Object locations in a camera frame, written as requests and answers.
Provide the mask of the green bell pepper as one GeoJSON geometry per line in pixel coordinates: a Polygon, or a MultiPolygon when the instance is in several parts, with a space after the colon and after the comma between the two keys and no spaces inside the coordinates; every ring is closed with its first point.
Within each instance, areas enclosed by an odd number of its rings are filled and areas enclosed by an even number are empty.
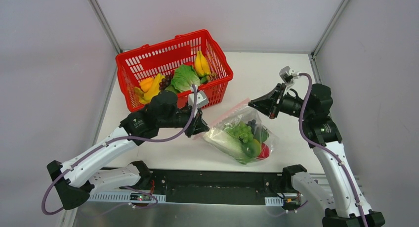
{"type": "Polygon", "coordinates": [[[269,132],[266,128],[258,126],[255,128],[254,139],[256,139],[259,143],[264,143],[269,138],[269,132]]]}

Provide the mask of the red apple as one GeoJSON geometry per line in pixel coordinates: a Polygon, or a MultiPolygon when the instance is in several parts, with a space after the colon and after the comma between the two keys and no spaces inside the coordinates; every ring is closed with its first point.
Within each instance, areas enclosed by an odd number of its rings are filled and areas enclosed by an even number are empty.
{"type": "Polygon", "coordinates": [[[264,160],[270,156],[270,147],[266,145],[265,143],[261,144],[261,152],[256,157],[258,160],[264,160]]]}

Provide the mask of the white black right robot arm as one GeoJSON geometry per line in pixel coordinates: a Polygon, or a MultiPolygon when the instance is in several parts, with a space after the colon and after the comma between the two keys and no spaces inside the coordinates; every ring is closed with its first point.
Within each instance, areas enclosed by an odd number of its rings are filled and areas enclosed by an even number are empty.
{"type": "Polygon", "coordinates": [[[266,95],[248,105],[270,119],[279,113],[298,118],[302,137],[319,160],[331,192],[325,191],[302,165],[283,168],[281,188],[299,191],[313,204],[324,227],[381,227],[381,212],[374,211],[362,194],[347,162],[341,134],[329,113],[333,104],[331,89],[322,84],[308,88],[305,98],[291,96],[285,84],[277,84],[266,95]]]}

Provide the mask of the green mango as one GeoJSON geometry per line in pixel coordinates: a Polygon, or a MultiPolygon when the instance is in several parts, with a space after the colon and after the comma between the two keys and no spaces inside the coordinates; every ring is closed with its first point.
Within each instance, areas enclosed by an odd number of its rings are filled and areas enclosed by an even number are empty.
{"type": "Polygon", "coordinates": [[[252,139],[246,143],[242,142],[242,151],[250,158],[255,158],[261,153],[261,144],[257,139],[252,139]]]}

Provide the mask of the red plastic shopping basket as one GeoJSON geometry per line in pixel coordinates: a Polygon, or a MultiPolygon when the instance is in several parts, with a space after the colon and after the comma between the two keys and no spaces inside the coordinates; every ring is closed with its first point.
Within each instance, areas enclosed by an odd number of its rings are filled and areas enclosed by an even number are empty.
{"type": "Polygon", "coordinates": [[[208,106],[221,103],[228,83],[233,79],[233,71],[219,44],[208,30],[201,29],[158,44],[145,44],[116,56],[118,83],[128,110],[134,112],[144,107],[134,93],[140,81],[158,73],[170,74],[181,64],[192,65],[199,51],[210,70],[217,74],[215,81],[199,86],[199,90],[209,99],[208,106]]]}

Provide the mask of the clear zip top bag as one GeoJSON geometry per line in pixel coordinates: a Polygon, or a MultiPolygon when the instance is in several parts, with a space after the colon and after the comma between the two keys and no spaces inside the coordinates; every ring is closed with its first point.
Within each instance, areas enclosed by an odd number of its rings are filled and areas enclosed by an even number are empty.
{"type": "Polygon", "coordinates": [[[267,159],[279,144],[279,138],[262,123],[249,102],[249,98],[241,101],[213,122],[208,132],[198,135],[242,165],[267,159]]]}

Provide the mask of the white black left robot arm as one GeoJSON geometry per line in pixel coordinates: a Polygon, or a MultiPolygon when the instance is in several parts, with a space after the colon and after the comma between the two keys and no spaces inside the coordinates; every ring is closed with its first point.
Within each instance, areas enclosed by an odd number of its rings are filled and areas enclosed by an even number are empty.
{"type": "Polygon", "coordinates": [[[202,118],[201,108],[209,100],[203,91],[188,95],[184,107],[178,108],[178,97],[172,91],[162,91],[141,110],[130,113],[107,137],[84,153],[66,162],[51,161],[47,170],[52,179],[43,199],[54,188],[62,209],[72,210],[102,191],[113,188],[146,189],[151,182],[151,172],[143,161],[134,161],[125,167],[105,170],[121,154],[137,148],[144,142],[168,142],[182,134],[187,137],[209,131],[202,118]]]}

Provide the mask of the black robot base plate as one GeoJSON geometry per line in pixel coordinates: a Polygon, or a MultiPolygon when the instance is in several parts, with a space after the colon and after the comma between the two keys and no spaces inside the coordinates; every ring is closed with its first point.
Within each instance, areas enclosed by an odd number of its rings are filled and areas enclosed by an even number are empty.
{"type": "Polygon", "coordinates": [[[281,173],[152,169],[132,188],[164,195],[168,203],[301,206],[302,194],[281,173]]]}

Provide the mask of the green grape bunch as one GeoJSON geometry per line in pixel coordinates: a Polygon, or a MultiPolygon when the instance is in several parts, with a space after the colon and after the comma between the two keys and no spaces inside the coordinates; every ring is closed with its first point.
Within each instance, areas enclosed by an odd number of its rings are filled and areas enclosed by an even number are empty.
{"type": "Polygon", "coordinates": [[[239,139],[241,142],[246,143],[253,139],[251,128],[244,122],[239,122],[225,128],[225,131],[232,137],[239,139]]]}

